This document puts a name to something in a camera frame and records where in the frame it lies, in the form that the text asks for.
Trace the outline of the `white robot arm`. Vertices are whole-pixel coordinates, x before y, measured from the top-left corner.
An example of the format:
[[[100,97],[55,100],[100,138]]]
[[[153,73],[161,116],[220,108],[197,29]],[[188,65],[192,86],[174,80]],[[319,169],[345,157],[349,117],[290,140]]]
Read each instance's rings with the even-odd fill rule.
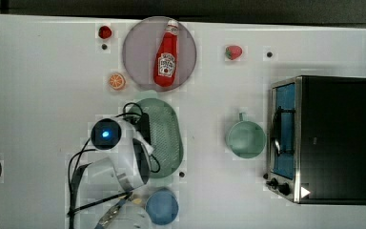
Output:
[[[91,128],[91,150],[103,158],[80,165],[76,161],[89,149],[72,156],[68,167],[70,191],[69,228],[75,228],[75,216],[93,206],[129,195],[145,185],[152,172],[153,146],[128,121],[104,118]]]

